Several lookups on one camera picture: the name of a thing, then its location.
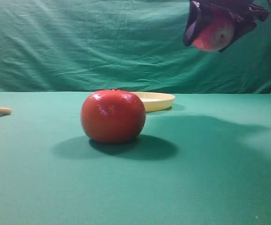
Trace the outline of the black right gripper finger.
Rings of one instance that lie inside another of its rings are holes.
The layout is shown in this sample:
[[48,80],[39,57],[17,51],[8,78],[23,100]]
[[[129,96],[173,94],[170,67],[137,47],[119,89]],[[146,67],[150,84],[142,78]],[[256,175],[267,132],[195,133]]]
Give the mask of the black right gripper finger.
[[251,0],[220,0],[223,16],[219,19],[219,52],[225,51],[235,41],[255,29],[251,13]]

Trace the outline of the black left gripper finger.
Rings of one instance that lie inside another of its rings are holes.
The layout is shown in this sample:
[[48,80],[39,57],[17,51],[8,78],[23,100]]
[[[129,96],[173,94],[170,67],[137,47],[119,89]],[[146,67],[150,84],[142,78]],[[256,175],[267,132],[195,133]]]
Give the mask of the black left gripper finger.
[[183,35],[183,43],[185,46],[192,45],[198,36],[200,17],[201,10],[199,3],[194,0],[190,0],[189,16]]

